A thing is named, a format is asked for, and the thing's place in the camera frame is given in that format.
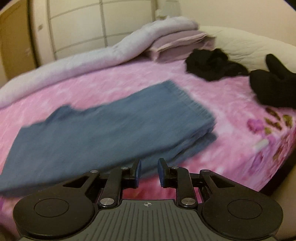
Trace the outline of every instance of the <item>metal screw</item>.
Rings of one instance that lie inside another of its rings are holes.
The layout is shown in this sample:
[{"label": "metal screw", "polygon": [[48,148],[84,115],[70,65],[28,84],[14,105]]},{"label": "metal screw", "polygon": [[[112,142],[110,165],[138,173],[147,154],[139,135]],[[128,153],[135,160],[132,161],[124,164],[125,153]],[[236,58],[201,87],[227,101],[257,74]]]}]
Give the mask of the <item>metal screw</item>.
[{"label": "metal screw", "polygon": [[181,203],[183,203],[186,206],[190,206],[193,205],[196,201],[193,198],[187,197],[187,198],[183,198],[181,200]]},{"label": "metal screw", "polygon": [[100,201],[100,203],[102,205],[104,205],[104,206],[112,205],[114,202],[115,202],[114,199],[113,198],[109,198],[109,197],[103,198]]}]

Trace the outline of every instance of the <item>bed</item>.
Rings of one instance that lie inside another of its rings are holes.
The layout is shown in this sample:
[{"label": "bed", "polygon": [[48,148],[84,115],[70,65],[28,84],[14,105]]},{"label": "bed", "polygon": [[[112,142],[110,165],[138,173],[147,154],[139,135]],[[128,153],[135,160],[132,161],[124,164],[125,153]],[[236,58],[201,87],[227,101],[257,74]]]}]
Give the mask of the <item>bed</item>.
[{"label": "bed", "polygon": [[[293,53],[296,55],[294,46],[235,29],[201,29],[215,35],[216,46],[249,70],[266,69],[264,56],[273,53],[291,71],[296,71],[290,57]],[[217,140],[180,166],[195,173],[210,169],[257,191],[264,187],[294,147],[296,111],[258,104],[248,77],[209,83],[186,73],[184,61],[159,64],[142,56],[58,82],[0,109],[0,170],[22,126],[44,120],[63,104],[85,109],[168,79],[207,107],[216,118]],[[275,122],[279,122],[280,128],[272,125]],[[128,199],[173,199],[175,195],[173,189],[160,187],[157,176],[141,180],[136,190],[124,191],[124,198]],[[12,210],[20,198],[0,198],[1,224],[16,236]]]}]

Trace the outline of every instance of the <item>pink blanket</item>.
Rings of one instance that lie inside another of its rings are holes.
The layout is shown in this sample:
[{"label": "pink blanket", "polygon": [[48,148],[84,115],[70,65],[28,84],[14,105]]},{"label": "pink blanket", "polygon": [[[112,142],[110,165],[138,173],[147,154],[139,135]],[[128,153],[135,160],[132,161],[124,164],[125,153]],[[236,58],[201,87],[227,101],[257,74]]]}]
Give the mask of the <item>pink blanket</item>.
[{"label": "pink blanket", "polygon": [[[216,117],[218,139],[181,166],[190,172],[211,169],[255,190],[274,175],[293,147],[296,112],[259,105],[248,77],[206,82],[185,72],[183,61],[157,64],[137,59],[117,67],[68,79],[33,93],[0,110],[0,170],[22,126],[47,118],[63,104],[89,108],[115,101],[150,85],[173,80]],[[142,180],[125,198],[170,199],[172,189],[160,187],[158,177]],[[0,220],[16,234],[12,210],[18,200],[0,199]]]}]

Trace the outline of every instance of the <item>door panel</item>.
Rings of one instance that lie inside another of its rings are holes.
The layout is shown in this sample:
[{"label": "door panel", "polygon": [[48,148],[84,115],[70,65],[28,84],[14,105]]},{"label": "door panel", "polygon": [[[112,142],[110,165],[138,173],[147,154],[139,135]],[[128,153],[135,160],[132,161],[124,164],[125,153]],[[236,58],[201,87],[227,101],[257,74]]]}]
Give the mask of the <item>door panel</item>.
[{"label": "door panel", "polygon": [[0,16],[1,56],[8,79],[36,68],[28,23],[28,0]]}]

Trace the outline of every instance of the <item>crumpled black garment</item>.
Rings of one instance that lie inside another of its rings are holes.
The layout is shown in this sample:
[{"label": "crumpled black garment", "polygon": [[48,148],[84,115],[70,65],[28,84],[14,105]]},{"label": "crumpled black garment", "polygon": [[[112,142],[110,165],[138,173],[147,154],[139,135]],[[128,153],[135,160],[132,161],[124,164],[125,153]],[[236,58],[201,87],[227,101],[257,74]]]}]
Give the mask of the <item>crumpled black garment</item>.
[{"label": "crumpled black garment", "polygon": [[188,73],[207,81],[219,80],[225,76],[249,75],[245,66],[228,60],[228,56],[218,48],[213,51],[194,49],[185,62]]}]

